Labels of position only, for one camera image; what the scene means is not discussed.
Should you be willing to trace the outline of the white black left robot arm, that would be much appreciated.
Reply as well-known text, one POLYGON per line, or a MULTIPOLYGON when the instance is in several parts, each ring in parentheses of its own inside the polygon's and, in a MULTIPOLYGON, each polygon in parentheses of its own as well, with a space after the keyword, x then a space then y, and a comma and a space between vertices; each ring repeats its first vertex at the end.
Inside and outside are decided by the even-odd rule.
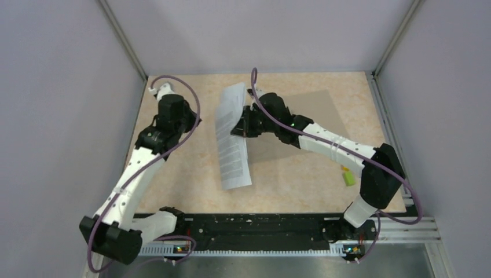
POLYGON ((138 220, 134 214, 156 172, 178 146, 184 133, 199 120, 183 96, 165 94, 158 101, 157 115, 138 135, 130 160, 103 205, 92 217, 83 217, 79 229, 91 251, 131 264, 143 245, 168 235, 183 237, 183 212, 164 207, 138 220))

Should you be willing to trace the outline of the printed white paper sheets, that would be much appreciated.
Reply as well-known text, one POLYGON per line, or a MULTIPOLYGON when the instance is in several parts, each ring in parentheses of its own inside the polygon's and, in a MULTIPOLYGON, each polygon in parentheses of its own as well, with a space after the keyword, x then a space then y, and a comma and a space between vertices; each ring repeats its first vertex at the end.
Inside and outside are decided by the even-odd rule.
POLYGON ((215 109, 215 134, 223 190, 252 184, 246 139, 231 134, 243 113, 245 97, 245 83, 228 86, 223 89, 215 109))

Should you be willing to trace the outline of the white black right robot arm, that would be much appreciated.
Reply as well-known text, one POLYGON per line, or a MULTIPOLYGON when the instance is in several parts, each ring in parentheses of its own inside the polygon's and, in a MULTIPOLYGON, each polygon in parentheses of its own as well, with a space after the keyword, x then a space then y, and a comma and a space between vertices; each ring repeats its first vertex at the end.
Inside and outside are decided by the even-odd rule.
POLYGON ((360 178, 360 192, 344 211, 339 230, 348 239, 356 238, 371 215, 387 208, 405 179, 394 148, 386 143, 372 147, 333 133, 308 117, 293 114, 274 92, 258 97, 244 106, 231 135, 255 138, 273 133, 284 144, 325 155, 347 167, 360 178))

